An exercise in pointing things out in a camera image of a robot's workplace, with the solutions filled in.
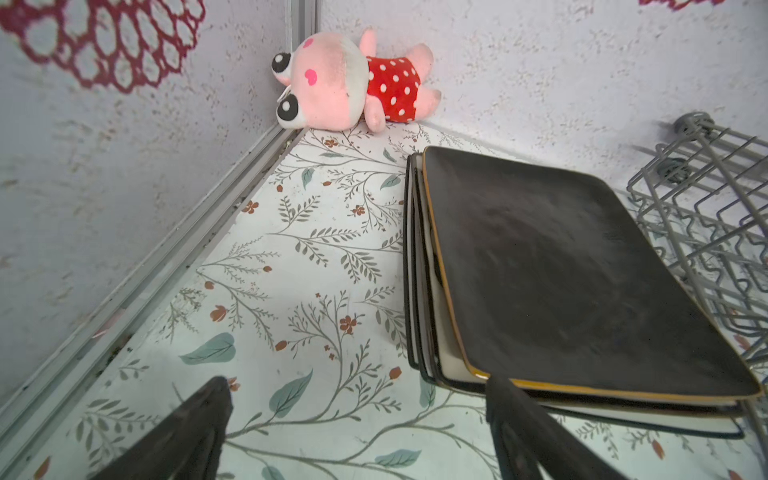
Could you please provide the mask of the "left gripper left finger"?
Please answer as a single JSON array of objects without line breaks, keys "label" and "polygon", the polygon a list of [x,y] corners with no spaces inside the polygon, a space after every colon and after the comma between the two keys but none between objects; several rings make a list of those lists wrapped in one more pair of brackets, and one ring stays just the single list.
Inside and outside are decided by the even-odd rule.
[{"label": "left gripper left finger", "polygon": [[214,479],[232,412],[228,380],[213,377],[94,477]]}]

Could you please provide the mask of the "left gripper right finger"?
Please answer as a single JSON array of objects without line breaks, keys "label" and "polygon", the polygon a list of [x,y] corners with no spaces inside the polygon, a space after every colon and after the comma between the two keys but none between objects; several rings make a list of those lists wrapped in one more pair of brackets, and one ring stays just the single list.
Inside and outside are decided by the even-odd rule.
[{"label": "left gripper right finger", "polygon": [[485,384],[486,419],[503,479],[622,479],[624,476],[499,375]]}]

